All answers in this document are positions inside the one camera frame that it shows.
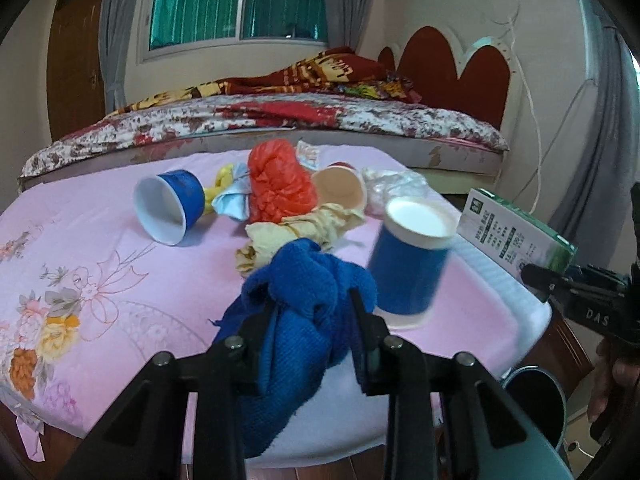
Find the person right hand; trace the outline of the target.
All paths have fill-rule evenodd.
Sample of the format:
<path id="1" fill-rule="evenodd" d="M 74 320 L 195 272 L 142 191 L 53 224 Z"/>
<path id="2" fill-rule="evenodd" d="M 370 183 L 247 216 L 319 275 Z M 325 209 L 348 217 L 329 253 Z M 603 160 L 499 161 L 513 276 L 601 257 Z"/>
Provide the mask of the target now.
<path id="1" fill-rule="evenodd" d="M 595 422 L 605 411 L 613 387 L 632 390 L 639 378 L 639 365 L 621 359 L 601 358 L 594 371 L 596 377 L 587 410 L 590 422 Z"/>

